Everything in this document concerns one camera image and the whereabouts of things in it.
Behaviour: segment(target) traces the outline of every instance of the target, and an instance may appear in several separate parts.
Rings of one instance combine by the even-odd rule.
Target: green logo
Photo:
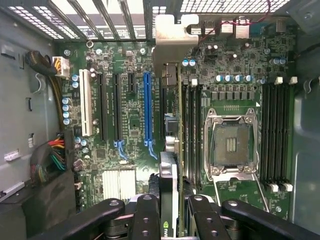
[[[164,224],[163,224],[163,228],[164,228],[164,229],[169,228],[169,223],[168,223],[167,221],[165,221],[165,222],[164,222]]]

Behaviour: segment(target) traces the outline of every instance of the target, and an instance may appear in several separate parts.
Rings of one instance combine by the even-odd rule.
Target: white pci slot
[[[91,136],[93,134],[93,130],[92,130],[90,71],[87,69],[80,69],[79,78],[80,78],[82,136]]]

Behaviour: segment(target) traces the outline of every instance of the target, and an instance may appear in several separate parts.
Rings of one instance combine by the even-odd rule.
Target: green circuit board
[[[245,43],[249,43],[248,49],[242,49]],[[208,45],[217,45],[218,50],[214,53],[214,60],[206,59],[205,49]],[[257,35],[250,39],[208,39],[199,46],[199,50],[187,54],[186,59],[196,60],[193,67],[182,67],[181,79],[184,85],[189,85],[190,76],[195,76],[201,84],[200,115],[201,122],[204,121],[210,108],[215,108],[219,115],[238,115],[253,108],[257,119],[259,130],[261,130],[261,107],[263,105],[262,86],[258,80],[265,79],[271,72],[288,73],[293,71],[293,66],[288,62],[284,65],[272,64],[274,58],[285,58],[295,46],[295,33],[288,30],[287,33],[266,36]],[[63,56],[64,50],[70,50],[70,74],[79,74],[79,69],[94,67],[97,73],[102,73],[106,79],[106,102],[107,109],[107,139],[101,139],[101,130],[98,124],[93,125],[93,135],[85,137],[88,152],[83,153],[83,147],[76,152],[77,159],[83,161],[83,166],[76,174],[82,183],[81,193],[78,197],[79,209],[84,210],[99,203],[105,198],[115,197],[128,201],[135,194],[148,192],[148,180],[152,173],[158,173],[158,161],[149,153],[144,144],[144,72],[151,73],[152,79],[152,129],[153,150],[159,156],[165,148],[165,141],[161,136],[159,79],[154,78],[152,65],[152,44],[137,43],[98,43],[93,48],[86,47],[85,43],[62,43],[58,45],[57,54]],[[237,58],[230,61],[230,55],[237,54]],[[129,92],[128,74],[134,73],[134,92]],[[120,108],[121,125],[124,140],[123,151],[128,156],[124,162],[119,150],[114,146],[115,116],[114,116],[114,92],[113,76],[120,76]],[[216,77],[223,77],[221,83],[215,81]],[[224,82],[226,75],[235,78],[241,75],[244,78],[251,76],[249,82],[230,83]],[[72,99],[72,110],[70,118],[72,124],[68,125],[77,137],[81,131],[81,103],[79,89],[72,87],[71,79],[63,83],[63,96]],[[177,95],[175,89],[167,88],[166,112],[177,114]],[[93,120],[99,122],[101,106],[99,100],[99,83],[97,78],[91,80],[91,107]],[[199,131],[203,137],[203,124]],[[261,133],[258,133],[258,144],[260,149]],[[201,188],[199,193],[206,194],[216,199],[213,184],[206,180],[204,172],[200,176]],[[255,181],[224,181],[217,184],[220,199],[226,200],[236,198],[249,202],[254,206],[263,208],[262,197],[258,191]],[[270,212],[286,219],[289,212],[290,194],[288,192],[271,193],[264,191],[264,196],[270,208]]]

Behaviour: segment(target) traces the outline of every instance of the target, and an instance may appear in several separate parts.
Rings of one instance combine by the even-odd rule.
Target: cpu socket
[[[214,108],[209,109],[203,128],[203,159],[210,181],[225,173],[255,173],[257,145],[258,120],[253,108],[245,115],[217,115]]]

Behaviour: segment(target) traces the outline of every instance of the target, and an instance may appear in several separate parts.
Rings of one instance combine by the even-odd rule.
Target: motherboard
[[[154,44],[59,44],[71,74],[63,83],[63,116],[75,136],[79,211],[148,193],[182,117],[180,172],[197,193],[217,203],[240,199],[287,219],[295,31],[261,27],[249,39],[212,36],[190,49],[179,73],[182,112],[179,90],[154,77]],[[268,132],[271,125],[277,127]],[[280,150],[283,143],[287,148]]]

